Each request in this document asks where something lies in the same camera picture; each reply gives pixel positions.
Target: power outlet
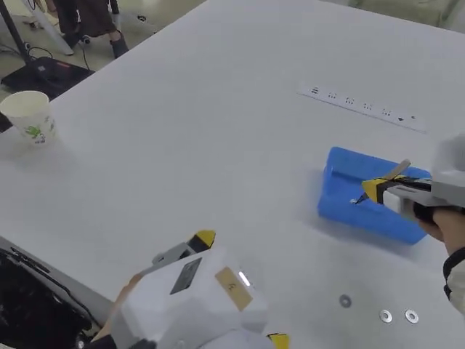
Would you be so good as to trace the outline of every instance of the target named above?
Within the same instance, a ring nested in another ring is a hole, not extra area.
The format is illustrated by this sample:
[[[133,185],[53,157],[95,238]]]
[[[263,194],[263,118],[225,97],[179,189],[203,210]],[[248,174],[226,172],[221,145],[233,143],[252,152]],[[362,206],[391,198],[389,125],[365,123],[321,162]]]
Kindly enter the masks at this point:
[[[382,121],[406,127],[417,132],[426,133],[424,120],[419,116],[401,113],[394,108],[379,107],[366,100],[357,100],[349,95],[339,93],[333,89],[326,89],[321,86],[308,88],[302,85],[299,88],[300,95],[315,98],[338,107],[349,109],[356,113],[380,119]]]

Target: led light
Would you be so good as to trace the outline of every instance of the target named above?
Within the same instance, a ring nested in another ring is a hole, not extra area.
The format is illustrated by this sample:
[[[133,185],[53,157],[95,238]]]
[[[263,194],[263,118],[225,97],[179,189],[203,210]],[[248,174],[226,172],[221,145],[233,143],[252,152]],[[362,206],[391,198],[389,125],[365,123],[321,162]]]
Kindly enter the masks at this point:
[[[246,276],[244,275],[242,271],[239,272],[239,276],[242,279],[242,281],[244,281],[246,286],[250,286],[250,281],[246,278]]]

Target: metal washer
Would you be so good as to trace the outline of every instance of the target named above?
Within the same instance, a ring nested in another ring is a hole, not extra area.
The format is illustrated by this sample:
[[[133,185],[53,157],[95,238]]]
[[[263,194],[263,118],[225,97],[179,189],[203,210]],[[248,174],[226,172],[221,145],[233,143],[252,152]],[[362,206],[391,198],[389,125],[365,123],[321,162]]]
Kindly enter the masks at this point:
[[[416,311],[411,309],[405,311],[405,318],[411,324],[416,324],[419,322],[419,315],[416,313]]]
[[[352,306],[352,300],[347,294],[343,294],[342,296],[339,297],[339,304],[343,308],[350,308]]]
[[[392,314],[384,309],[379,312],[379,318],[381,321],[383,321],[385,324],[390,324],[392,322]]]

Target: floor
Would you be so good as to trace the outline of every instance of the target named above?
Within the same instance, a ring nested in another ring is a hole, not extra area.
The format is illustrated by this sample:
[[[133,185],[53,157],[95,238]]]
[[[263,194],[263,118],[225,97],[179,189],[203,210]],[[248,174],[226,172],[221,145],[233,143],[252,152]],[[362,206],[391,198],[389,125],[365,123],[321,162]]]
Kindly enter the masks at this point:
[[[168,24],[197,7],[204,0],[118,0],[121,11],[146,16],[147,22],[153,24],[157,30],[163,29]],[[65,56],[57,50],[53,41],[46,35],[44,30],[31,30],[29,25],[24,22],[31,21],[31,15],[19,0],[5,0],[9,11],[14,15],[14,21],[23,38],[23,41],[31,43],[35,47],[43,47],[48,49],[58,60],[69,62],[75,65],[85,67],[83,52],[77,48],[73,56]],[[134,23],[125,22],[123,24],[123,32],[129,47],[134,47],[140,42],[153,35],[151,30],[139,25],[137,21]],[[14,47],[15,44],[1,22],[0,17],[0,45],[8,45]],[[112,50],[106,38],[92,39],[90,45],[84,45],[87,62],[89,67],[97,71],[113,60]],[[38,49],[31,52],[32,55],[45,55]],[[20,58],[14,55],[0,53],[0,79],[16,69],[23,66]],[[9,91],[0,85],[0,101],[2,101]]]
[[[322,0],[465,33],[465,0]]]

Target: sleeve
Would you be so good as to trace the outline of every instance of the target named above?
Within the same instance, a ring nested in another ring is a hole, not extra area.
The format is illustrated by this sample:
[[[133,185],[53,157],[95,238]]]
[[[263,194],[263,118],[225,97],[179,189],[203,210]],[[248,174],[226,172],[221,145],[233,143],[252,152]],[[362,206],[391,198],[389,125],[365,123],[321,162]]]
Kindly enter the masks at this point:
[[[104,336],[99,340],[90,342],[84,349],[116,349],[116,344],[111,336]]]
[[[454,253],[444,263],[445,294],[452,305],[465,315],[465,248]]]

